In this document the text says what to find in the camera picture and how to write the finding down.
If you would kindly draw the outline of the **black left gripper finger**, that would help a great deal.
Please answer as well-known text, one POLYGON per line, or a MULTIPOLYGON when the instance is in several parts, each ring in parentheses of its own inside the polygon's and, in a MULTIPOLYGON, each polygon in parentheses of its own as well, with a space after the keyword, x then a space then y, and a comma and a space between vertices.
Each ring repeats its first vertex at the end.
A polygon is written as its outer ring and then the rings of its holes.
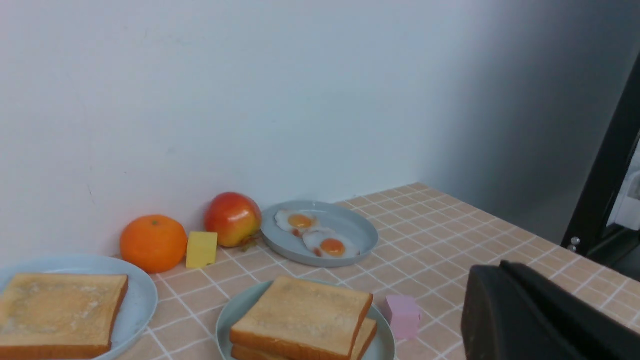
POLYGON ((468 360, 637 360, 640 337, 523 263, 470 268, 461 317, 468 360))

